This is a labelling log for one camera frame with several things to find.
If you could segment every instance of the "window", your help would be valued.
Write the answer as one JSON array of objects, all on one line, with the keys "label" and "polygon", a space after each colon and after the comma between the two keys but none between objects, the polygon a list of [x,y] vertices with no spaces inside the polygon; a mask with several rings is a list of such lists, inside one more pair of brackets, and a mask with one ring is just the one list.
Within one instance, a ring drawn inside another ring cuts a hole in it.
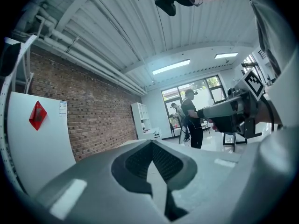
[{"label": "window", "polygon": [[165,102],[165,107],[166,107],[167,115],[168,115],[168,118],[169,118],[169,122],[171,123],[171,125],[174,128],[179,128],[180,124],[179,124],[178,118],[175,117],[177,112],[174,108],[171,107],[172,103],[175,103],[177,105],[181,105],[181,101],[180,101],[180,99],[177,99],[177,100],[173,100],[173,101],[170,101],[170,102]]},{"label": "window", "polygon": [[218,76],[206,78],[206,82],[209,86],[209,90],[211,92],[214,104],[226,100],[226,94]]},{"label": "window", "polygon": [[185,99],[185,91],[188,89],[192,89],[194,92],[198,92],[199,90],[206,89],[205,80],[194,81],[190,84],[185,84],[178,87],[182,100]]},{"label": "window", "polygon": [[243,63],[245,64],[250,64],[250,63],[255,63],[255,59],[253,58],[252,55],[249,55],[248,57],[246,57],[246,59],[243,61]]},{"label": "window", "polygon": [[164,101],[180,97],[177,87],[163,91],[162,95],[163,95]]},{"label": "window", "polygon": [[173,128],[179,128],[180,124],[178,118],[176,118],[176,110],[171,107],[171,104],[181,105],[185,99],[185,91],[188,89],[198,92],[193,100],[196,110],[226,100],[226,94],[218,76],[208,77],[162,91],[169,123]]},{"label": "window", "polygon": [[220,86],[220,82],[218,77],[211,77],[206,79],[207,84],[209,85],[210,88],[216,87],[216,86]]},{"label": "window", "polygon": [[242,73],[245,75],[245,73],[249,70],[252,70],[253,73],[255,73],[255,75],[261,80],[261,82],[263,84],[266,84],[265,78],[263,77],[263,74],[261,72],[260,67],[258,66],[258,64],[256,63],[256,61],[254,60],[252,55],[249,55],[242,63]]}]

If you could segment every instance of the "label sticker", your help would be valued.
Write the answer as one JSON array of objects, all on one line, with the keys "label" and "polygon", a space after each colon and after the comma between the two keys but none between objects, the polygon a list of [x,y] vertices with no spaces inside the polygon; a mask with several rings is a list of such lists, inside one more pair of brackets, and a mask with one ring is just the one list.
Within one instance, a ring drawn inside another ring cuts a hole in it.
[{"label": "label sticker", "polygon": [[214,163],[222,165],[222,166],[230,167],[230,168],[234,168],[236,166],[235,162],[231,162],[231,161],[227,161],[227,160],[223,160],[223,159],[215,159]]},{"label": "label sticker", "polygon": [[67,102],[60,101],[60,103],[59,103],[59,116],[60,117],[66,117],[66,107],[67,107]]}]

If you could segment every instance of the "black vent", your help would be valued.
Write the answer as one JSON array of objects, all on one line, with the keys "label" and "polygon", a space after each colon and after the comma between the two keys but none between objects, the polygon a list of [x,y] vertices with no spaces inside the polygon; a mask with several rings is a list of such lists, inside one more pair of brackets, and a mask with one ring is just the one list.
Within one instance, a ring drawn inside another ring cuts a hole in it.
[{"label": "black vent", "polygon": [[260,54],[260,56],[261,56],[262,59],[265,59],[267,57],[266,53],[264,53],[262,50],[260,50],[258,52],[258,54]]}]

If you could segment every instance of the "ceiling light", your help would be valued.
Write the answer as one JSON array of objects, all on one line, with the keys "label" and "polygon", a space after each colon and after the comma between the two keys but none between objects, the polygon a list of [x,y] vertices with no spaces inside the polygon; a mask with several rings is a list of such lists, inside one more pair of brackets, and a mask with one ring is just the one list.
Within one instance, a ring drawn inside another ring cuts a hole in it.
[{"label": "ceiling light", "polygon": [[154,70],[153,74],[156,75],[158,73],[161,73],[161,72],[164,72],[164,71],[167,71],[167,70],[171,70],[171,69],[183,66],[183,65],[188,65],[189,63],[190,63],[190,59],[182,61],[182,62],[179,62],[179,63],[175,63],[173,65],[169,65],[169,66],[163,67],[163,68],[158,69],[158,70]]},{"label": "ceiling light", "polygon": [[235,57],[238,53],[223,53],[223,54],[217,54],[215,56],[215,59],[219,58],[226,58],[226,57]]}]

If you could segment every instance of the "black pants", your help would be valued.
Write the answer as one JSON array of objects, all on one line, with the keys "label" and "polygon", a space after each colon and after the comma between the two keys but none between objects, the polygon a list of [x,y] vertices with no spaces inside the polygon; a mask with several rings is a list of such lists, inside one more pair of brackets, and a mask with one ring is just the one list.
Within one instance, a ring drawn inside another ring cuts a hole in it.
[{"label": "black pants", "polygon": [[194,125],[188,125],[191,135],[191,147],[201,148],[202,145],[202,128],[195,129]]}]

